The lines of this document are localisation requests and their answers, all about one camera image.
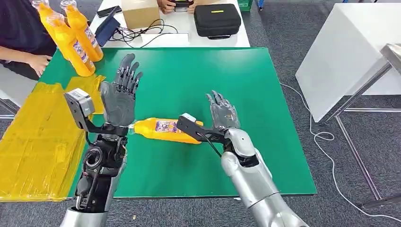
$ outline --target robotic arm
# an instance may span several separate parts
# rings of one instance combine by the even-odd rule
[[[142,72],[134,54],[125,56],[113,83],[102,82],[105,124],[96,127],[88,116],[95,111],[91,97],[77,88],[64,96],[76,125],[85,130],[89,148],[75,191],[76,206],[67,209],[60,227],[104,227],[111,200],[126,164],[128,125],[134,121],[135,94]],[[91,143],[88,132],[98,133]]]
[[[253,146],[248,133],[239,129],[235,107],[215,91],[213,97],[207,96],[214,129],[199,126],[187,113],[179,117],[177,128],[198,141],[223,144],[221,165],[258,226],[309,227],[285,203],[260,152]]]

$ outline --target green crate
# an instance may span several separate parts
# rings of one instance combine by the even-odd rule
[[[249,12],[251,11],[253,0],[238,0],[239,9],[241,12]]]

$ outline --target person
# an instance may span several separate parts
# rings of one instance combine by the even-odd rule
[[[189,0],[193,4],[188,7],[188,13],[194,13],[195,7],[198,5],[205,5],[205,0]],[[169,14],[174,11],[175,3],[169,0],[157,0],[157,4],[164,14]]]
[[[29,0],[0,1],[0,63],[5,68],[38,80],[56,51]]]

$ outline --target human hand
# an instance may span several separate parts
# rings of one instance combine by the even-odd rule
[[[218,131],[224,131],[228,128],[239,128],[238,114],[235,106],[232,106],[220,93],[213,90],[212,92],[213,97],[209,94],[206,94],[206,96],[210,102],[213,127]]]
[[[139,62],[131,63],[135,54],[127,54],[121,61],[113,83],[103,81],[100,93],[105,106],[105,122],[114,126],[128,126],[135,119],[135,94],[143,73],[135,76]]]
[[[35,70],[37,75],[39,77],[41,77],[41,75],[43,74],[44,69],[49,64],[49,60],[51,60],[51,59],[52,59],[51,56],[35,55],[35,54],[31,54],[30,53],[27,56],[25,63],[29,64],[29,66],[31,66],[31,68],[33,68]]]
[[[190,5],[187,9],[188,13],[191,13],[191,14],[195,12],[196,6],[205,4],[203,0],[189,0],[189,1],[193,1],[193,4]]]
[[[174,11],[174,2],[170,2],[169,0],[157,0],[157,4],[164,14],[169,14]]]

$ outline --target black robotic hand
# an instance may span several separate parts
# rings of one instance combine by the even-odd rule
[[[133,53],[127,54],[121,61],[113,83],[102,82],[101,97],[105,106],[105,122],[114,126],[128,126],[135,119],[135,94],[143,73],[135,72],[139,62],[134,61]]]
[[[225,99],[220,93],[213,91],[213,97],[206,96],[210,102],[210,112],[213,118],[213,127],[218,131],[224,131],[229,128],[239,128],[239,120],[235,106]]]

